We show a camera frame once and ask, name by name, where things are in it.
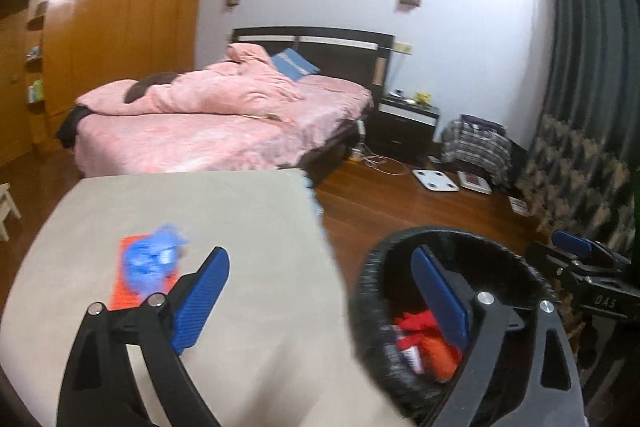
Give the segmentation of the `white booklet on floor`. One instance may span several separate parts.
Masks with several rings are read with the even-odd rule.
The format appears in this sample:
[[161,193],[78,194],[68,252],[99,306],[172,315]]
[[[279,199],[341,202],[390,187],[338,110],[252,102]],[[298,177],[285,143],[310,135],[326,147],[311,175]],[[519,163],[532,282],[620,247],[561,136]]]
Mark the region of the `white booklet on floor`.
[[523,199],[519,199],[513,196],[508,197],[511,209],[514,213],[522,217],[529,217],[530,213],[528,210],[528,206]]

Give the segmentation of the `black clothes on bed end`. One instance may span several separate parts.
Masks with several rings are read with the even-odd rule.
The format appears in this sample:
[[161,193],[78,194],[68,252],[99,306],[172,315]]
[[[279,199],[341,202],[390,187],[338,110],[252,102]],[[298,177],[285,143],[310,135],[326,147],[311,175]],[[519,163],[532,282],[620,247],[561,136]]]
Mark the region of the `black clothes on bed end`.
[[71,150],[76,143],[78,135],[78,126],[80,122],[93,114],[93,110],[81,104],[76,104],[74,108],[67,114],[58,131],[55,132],[55,139],[60,142],[63,148]]

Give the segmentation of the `orange knitted mat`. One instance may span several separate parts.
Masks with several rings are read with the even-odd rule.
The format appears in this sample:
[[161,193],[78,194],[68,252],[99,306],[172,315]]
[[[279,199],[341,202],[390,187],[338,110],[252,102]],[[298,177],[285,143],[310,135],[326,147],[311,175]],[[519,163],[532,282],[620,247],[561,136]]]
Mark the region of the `orange knitted mat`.
[[184,246],[186,240],[169,229],[122,239],[108,307],[134,308],[154,293],[167,294],[178,280]]

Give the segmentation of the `red fleece cloth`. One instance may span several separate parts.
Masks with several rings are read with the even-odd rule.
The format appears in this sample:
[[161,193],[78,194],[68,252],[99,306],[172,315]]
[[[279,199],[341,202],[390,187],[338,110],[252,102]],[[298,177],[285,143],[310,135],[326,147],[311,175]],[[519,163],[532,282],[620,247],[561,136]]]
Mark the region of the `red fleece cloth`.
[[395,320],[396,332],[403,331],[406,334],[421,333],[424,343],[427,339],[439,339],[442,337],[437,321],[430,310],[417,314],[406,312],[402,317]]

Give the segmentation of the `yellow plush toy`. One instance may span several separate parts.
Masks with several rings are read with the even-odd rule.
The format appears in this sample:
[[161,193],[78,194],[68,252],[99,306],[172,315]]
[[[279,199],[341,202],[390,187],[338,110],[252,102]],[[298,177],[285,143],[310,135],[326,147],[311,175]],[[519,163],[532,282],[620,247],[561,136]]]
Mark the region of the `yellow plush toy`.
[[413,100],[416,104],[423,106],[431,106],[432,105],[432,96],[427,92],[416,92],[414,94]]

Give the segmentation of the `dark wooden headboard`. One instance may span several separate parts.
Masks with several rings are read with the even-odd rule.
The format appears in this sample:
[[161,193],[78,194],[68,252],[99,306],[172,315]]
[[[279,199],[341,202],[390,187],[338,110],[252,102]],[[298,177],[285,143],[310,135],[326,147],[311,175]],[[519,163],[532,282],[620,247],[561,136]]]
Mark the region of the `dark wooden headboard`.
[[395,37],[380,32],[309,26],[235,28],[231,42],[257,43],[269,54],[292,48],[320,69],[369,89],[374,103],[382,98]]

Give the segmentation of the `black white nightstand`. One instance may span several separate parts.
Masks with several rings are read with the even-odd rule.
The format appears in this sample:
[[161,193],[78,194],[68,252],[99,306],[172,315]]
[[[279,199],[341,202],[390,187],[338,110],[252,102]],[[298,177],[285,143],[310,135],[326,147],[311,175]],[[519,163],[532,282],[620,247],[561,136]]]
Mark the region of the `black white nightstand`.
[[378,155],[420,167],[431,152],[440,112],[435,106],[385,95],[366,122],[367,146]]

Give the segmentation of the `plaid bag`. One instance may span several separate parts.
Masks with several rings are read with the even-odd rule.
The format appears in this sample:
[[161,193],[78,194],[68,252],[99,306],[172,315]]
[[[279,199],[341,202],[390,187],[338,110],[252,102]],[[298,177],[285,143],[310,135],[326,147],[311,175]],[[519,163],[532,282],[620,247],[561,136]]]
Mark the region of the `plaid bag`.
[[440,143],[440,160],[444,164],[464,162],[483,169],[493,184],[511,184],[512,141],[501,124],[460,117],[446,124]]

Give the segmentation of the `beige table cloth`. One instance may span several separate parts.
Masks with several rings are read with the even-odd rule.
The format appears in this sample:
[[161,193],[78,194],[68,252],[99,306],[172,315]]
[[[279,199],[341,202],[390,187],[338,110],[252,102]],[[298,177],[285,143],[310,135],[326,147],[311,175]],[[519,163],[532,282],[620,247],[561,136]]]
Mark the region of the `beige table cloth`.
[[80,181],[17,272],[1,365],[43,426],[404,423],[297,169]]

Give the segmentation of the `white bathroom scale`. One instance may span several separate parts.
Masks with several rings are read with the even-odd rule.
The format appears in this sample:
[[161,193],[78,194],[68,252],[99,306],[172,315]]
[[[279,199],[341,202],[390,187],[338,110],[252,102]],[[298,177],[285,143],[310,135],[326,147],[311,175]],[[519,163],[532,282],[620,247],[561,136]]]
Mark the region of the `white bathroom scale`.
[[413,176],[427,191],[452,193],[459,191],[457,184],[446,173],[432,169],[413,169]]

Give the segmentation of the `small white stool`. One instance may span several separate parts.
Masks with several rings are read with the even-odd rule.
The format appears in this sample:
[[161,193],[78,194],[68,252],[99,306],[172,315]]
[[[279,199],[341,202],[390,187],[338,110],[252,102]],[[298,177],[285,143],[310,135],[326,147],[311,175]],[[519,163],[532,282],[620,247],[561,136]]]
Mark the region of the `small white stool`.
[[6,218],[21,219],[22,217],[11,195],[10,188],[11,185],[9,183],[0,185],[0,237],[3,242],[7,242],[10,239],[9,233],[6,231]]

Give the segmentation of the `dark patterned curtain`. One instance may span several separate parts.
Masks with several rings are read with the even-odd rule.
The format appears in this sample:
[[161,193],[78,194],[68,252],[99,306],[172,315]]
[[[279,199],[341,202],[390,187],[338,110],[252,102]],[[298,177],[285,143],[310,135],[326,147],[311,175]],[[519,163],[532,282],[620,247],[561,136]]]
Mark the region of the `dark patterned curtain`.
[[550,74],[518,178],[542,231],[630,256],[639,180],[639,0],[555,0]]

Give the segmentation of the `bed with pink sheet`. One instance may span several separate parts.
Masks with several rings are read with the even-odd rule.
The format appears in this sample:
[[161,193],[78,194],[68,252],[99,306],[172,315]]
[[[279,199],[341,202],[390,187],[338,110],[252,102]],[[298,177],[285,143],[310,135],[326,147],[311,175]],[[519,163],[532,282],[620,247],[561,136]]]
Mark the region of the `bed with pink sheet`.
[[76,165],[87,178],[295,167],[372,103],[368,89],[348,80],[311,75],[296,84],[303,101],[271,116],[93,113],[78,126]]

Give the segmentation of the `blue pillow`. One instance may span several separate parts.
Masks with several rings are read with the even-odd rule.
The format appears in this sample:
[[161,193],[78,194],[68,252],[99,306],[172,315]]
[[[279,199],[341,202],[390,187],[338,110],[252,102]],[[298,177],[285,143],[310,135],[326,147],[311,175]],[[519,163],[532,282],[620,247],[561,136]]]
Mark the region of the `blue pillow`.
[[303,58],[292,48],[287,48],[271,57],[273,66],[282,75],[297,82],[306,76],[317,75],[320,68]]

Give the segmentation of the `wooden wardrobe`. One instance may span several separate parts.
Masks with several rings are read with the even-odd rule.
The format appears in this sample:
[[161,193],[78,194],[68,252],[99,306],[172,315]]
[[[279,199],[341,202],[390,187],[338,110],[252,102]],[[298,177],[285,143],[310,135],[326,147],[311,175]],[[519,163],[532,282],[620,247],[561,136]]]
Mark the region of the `wooden wardrobe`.
[[50,150],[76,98],[194,64],[200,0],[1,0],[1,160]]

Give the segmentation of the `white blue cotton pad box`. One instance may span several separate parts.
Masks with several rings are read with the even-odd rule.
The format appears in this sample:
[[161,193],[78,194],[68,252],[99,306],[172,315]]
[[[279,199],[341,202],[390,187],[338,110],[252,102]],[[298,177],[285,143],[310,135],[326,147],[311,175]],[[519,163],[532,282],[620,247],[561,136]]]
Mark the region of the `white blue cotton pad box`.
[[421,333],[406,334],[403,331],[396,332],[396,346],[400,353],[405,357],[414,373],[422,375],[424,373],[424,364],[420,351],[420,344],[423,339]]

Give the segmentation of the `pink duvet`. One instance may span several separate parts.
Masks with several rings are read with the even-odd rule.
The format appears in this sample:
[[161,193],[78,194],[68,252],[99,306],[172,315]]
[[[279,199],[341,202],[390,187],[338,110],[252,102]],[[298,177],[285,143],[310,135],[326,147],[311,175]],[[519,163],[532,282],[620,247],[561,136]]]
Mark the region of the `pink duvet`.
[[297,84],[277,71],[262,46],[232,43],[226,57],[170,83],[152,84],[127,103],[134,80],[117,80],[81,95],[76,103],[103,116],[151,114],[216,114],[271,116],[288,103],[303,101]]

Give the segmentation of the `red white scale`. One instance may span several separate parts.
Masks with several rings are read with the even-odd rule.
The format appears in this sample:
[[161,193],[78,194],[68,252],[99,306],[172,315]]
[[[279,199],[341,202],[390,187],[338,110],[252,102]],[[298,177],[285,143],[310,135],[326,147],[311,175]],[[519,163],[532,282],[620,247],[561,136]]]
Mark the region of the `red white scale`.
[[489,183],[481,176],[477,176],[477,174],[458,171],[457,176],[460,185],[465,188],[465,190],[480,193],[483,195],[490,195],[492,193]]

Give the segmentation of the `orange foam net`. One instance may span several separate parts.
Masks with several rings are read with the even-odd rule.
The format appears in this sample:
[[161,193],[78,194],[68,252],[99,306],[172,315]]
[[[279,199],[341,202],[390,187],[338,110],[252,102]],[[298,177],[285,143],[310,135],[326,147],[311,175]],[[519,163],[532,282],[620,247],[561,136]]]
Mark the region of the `orange foam net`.
[[424,372],[439,383],[450,381],[462,360],[461,353],[440,337],[422,338],[419,351]]

